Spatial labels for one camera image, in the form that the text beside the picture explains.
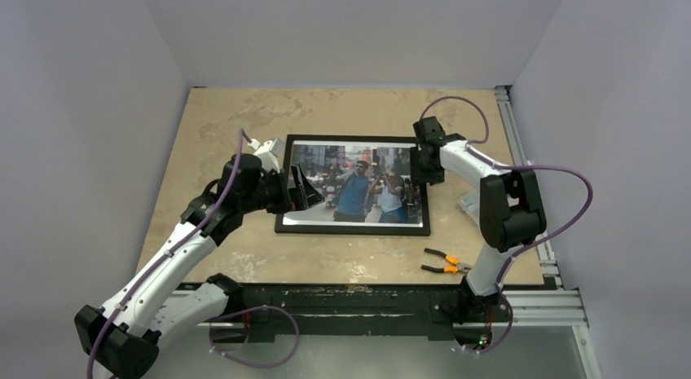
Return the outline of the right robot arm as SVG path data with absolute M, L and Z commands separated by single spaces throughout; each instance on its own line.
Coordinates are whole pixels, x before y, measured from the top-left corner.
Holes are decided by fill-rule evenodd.
M 447 134 L 436 117 L 415 122 L 412 182 L 443 183 L 447 173 L 478 192 L 478 226 L 484 239 L 478 259 L 460 284 L 457 307 L 475 320 L 500 298 L 513 257 L 546 230 L 547 219 L 534 172 L 501 165 L 459 134 Z

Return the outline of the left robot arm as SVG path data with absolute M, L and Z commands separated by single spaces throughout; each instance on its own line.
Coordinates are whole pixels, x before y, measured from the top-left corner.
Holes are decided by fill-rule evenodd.
M 109 378 L 140 378 L 161 350 L 206 320 L 248 324 L 251 308 L 243 287 L 223 275 L 210 276 L 176 302 L 169 296 L 184 277 L 243 223 L 244 216 L 303 211 L 322 203 L 299 165 L 288 172 L 261 157 L 236 153 L 220 178 L 190 201 L 167 241 L 149 262 L 101 306 L 83 306 L 74 322 L 89 355 L 86 375 L 101 367 Z

